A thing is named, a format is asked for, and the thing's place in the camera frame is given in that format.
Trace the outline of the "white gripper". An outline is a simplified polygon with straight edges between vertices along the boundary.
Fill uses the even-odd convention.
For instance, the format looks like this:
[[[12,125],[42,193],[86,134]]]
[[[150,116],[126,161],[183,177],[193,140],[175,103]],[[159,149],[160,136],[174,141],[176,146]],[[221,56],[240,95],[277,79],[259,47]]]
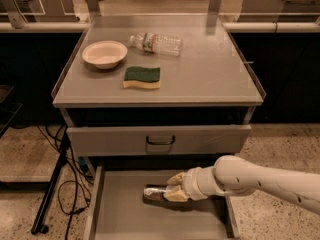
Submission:
[[[219,195],[221,189],[215,180],[214,172],[214,166],[196,167],[186,173],[180,172],[167,180],[167,184],[173,186],[167,186],[163,196],[170,202],[187,202],[189,198],[204,200],[210,196]]]

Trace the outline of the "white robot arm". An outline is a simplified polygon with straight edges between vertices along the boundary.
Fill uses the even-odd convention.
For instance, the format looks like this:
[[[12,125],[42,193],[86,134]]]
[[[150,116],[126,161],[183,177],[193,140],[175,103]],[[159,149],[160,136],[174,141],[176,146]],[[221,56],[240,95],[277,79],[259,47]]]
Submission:
[[[222,156],[213,166],[192,168],[167,181],[170,202],[210,196],[247,196],[255,190],[320,214],[320,175],[259,166],[236,156]]]

